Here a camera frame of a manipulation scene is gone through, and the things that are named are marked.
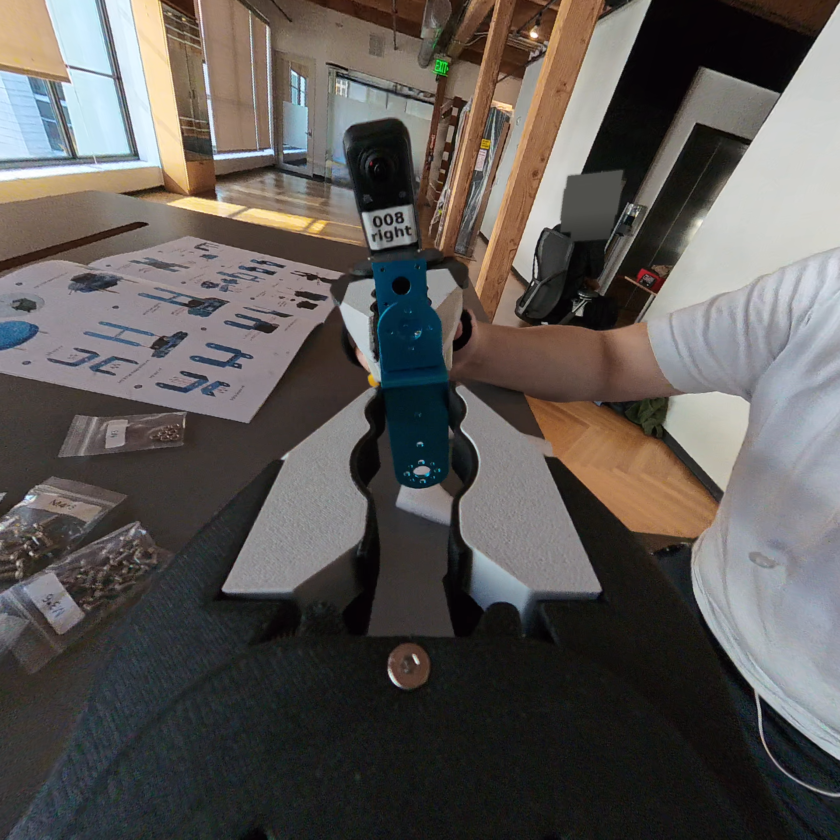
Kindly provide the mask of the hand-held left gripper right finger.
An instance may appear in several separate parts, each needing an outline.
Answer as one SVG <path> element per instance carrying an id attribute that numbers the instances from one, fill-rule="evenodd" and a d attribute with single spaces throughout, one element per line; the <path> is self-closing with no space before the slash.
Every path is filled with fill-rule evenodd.
<path id="1" fill-rule="evenodd" d="M 507 603 L 531 633 L 543 602 L 602 594 L 551 467 L 548 442 L 517 430 L 458 385 L 446 597 L 455 635 L 468 636 L 492 605 Z"/>

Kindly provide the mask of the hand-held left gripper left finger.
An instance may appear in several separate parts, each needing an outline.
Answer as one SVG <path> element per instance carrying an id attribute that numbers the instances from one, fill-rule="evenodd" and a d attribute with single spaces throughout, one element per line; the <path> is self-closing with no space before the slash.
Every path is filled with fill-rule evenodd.
<path id="1" fill-rule="evenodd" d="M 335 606 L 366 635 L 380 569 L 370 483 L 380 466 L 382 394 L 370 388 L 286 453 L 222 586 L 228 596 Z"/>

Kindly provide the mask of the blue metal bracket assembly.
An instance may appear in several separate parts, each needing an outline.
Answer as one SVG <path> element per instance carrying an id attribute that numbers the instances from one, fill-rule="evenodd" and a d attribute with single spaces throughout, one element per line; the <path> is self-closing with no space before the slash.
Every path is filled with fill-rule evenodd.
<path id="1" fill-rule="evenodd" d="M 395 477 L 405 487 L 426 489 L 449 470 L 448 372 L 442 323 L 428 297 L 427 262 L 419 255 L 377 259 L 373 279 Z"/>

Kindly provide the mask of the person's right forearm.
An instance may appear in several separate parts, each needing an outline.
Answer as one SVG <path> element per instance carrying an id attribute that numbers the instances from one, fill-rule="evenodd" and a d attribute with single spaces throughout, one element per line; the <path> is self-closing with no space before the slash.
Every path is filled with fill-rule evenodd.
<path id="1" fill-rule="evenodd" d="M 643 323 L 608 331 L 472 324 L 469 341 L 453 355 L 450 375 L 457 382 L 487 383 L 553 403 L 679 394 L 661 371 Z"/>

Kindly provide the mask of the dark grey desk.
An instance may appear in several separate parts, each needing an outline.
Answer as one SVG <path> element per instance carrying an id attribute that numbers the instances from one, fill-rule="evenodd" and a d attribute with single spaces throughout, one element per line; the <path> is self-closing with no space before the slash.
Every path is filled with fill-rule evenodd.
<path id="1" fill-rule="evenodd" d="M 2 666 L 8 838 L 630 838 L 640 771 L 597 715 L 643 701 L 546 641 L 281 636 L 277 606 L 217 599 L 278 467 L 358 387 L 332 318 L 251 424 L 197 418 L 171 465 L 70 473 L 129 492 L 172 565 L 110 629 L 36 675 Z"/>

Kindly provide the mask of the black backpack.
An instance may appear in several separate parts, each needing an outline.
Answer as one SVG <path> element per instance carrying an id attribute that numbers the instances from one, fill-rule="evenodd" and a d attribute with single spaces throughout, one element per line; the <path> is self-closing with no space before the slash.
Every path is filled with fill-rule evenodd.
<path id="1" fill-rule="evenodd" d="M 515 307 L 520 320 L 537 325 L 571 309 L 573 255 L 574 241 L 560 224 L 542 230 L 534 250 L 531 280 Z"/>

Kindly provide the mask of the green cloth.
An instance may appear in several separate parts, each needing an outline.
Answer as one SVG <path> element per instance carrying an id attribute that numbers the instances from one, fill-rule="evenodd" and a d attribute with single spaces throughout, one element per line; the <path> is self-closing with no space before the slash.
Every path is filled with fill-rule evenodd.
<path id="1" fill-rule="evenodd" d="M 628 402 L 623 413 L 626 419 L 639 426 L 646 436 L 662 439 L 668 409 L 668 397 L 653 397 Z"/>

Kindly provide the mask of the window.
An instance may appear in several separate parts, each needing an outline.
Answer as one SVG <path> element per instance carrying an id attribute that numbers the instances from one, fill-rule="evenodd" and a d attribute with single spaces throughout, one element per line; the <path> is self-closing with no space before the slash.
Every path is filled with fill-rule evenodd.
<path id="1" fill-rule="evenodd" d="M 46 5 L 69 81 L 2 70 L 2 169 L 137 160 L 106 4 Z"/>
<path id="2" fill-rule="evenodd" d="M 270 150 L 270 27 L 243 2 L 196 5 L 214 150 Z"/>

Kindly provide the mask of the clear bag of round nuts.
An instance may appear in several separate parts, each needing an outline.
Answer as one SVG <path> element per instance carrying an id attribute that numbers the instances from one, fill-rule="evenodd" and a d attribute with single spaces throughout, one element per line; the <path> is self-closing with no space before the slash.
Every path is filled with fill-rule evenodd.
<path id="1" fill-rule="evenodd" d="M 76 415 L 58 456 L 88 457 L 183 446 L 186 412 Z"/>

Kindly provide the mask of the large clear bag of screws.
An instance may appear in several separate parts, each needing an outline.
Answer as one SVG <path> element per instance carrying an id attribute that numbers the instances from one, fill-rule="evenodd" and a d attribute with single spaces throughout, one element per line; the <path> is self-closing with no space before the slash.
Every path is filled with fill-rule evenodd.
<path id="1" fill-rule="evenodd" d="M 1 585 L 61 560 L 126 499 L 123 493 L 50 477 L 1 517 Z"/>
<path id="2" fill-rule="evenodd" d="M 174 557 L 136 521 L 16 583 L 1 596 L 1 656 L 38 672 L 146 591 Z"/>

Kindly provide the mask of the printed instruction sheet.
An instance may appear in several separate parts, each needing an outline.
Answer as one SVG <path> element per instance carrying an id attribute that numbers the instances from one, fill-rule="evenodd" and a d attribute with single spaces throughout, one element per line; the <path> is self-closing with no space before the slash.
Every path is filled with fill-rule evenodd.
<path id="1" fill-rule="evenodd" d="M 196 237 L 38 262 L 1 279 L 2 372 L 248 423 L 339 276 Z"/>

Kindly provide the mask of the tan roller blind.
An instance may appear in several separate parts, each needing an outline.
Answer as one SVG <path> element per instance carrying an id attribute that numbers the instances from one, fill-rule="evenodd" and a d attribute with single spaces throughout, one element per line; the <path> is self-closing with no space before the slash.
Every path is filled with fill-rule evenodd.
<path id="1" fill-rule="evenodd" d="M 1 70 L 70 82 L 46 1 L 1 1 Z"/>

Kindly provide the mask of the person's dark trousers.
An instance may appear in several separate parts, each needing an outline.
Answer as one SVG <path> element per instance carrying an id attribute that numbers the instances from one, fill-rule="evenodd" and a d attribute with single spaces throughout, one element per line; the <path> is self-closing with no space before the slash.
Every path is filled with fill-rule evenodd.
<path id="1" fill-rule="evenodd" d="M 700 614 L 690 575 L 691 545 L 685 542 L 670 545 L 655 551 L 654 558 L 688 605 L 716 653 L 742 732 L 770 787 L 788 834 L 800 839 L 838 839 L 839 800 L 809 791 L 792 781 L 776 767 L 764 749 L 753 688 L 723 651 Z M 801 734 L 766 701 L 762 701 L 761 707 L 763 733 L 773 756 L 798 779 L 819 789 L 837 792 L 838 760 Z"/>

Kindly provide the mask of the wooden post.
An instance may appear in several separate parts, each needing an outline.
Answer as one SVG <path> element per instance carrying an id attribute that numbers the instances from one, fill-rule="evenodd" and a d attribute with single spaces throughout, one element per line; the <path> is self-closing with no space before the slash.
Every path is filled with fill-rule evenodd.
<path id="1" fill-rule="evenodd" d="M 560 6 L 476 283 L 476 294 L 490 322 L 604 4 L 569 1 Z"/>
<path id="2" fill-rule="evenodd" d="M 479 66 L 472 105 L 462 132 L 455 170 L 449 179 L 446 214 L 439 231 L 438 249 L 453 256 L 461 222 L 466 208 L 476 159 L 487 123 L 502 54 L 508 40 L 515 1 L 496 1 L 492 8 L 489 33 Z"/>

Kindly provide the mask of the metal ventilation duct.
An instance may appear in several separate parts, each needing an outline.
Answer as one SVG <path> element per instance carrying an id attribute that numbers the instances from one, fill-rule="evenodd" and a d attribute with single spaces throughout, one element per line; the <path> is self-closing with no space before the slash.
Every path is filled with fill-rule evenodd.
<path id="1" fill-rule="evenodd" d="M 417 63 L 421 68 L 428 68 L 434 57 L 436 45 L 452 14 L 449 1 L 426 1 L 421 25 L 421 46 L 417 54 Z"/>

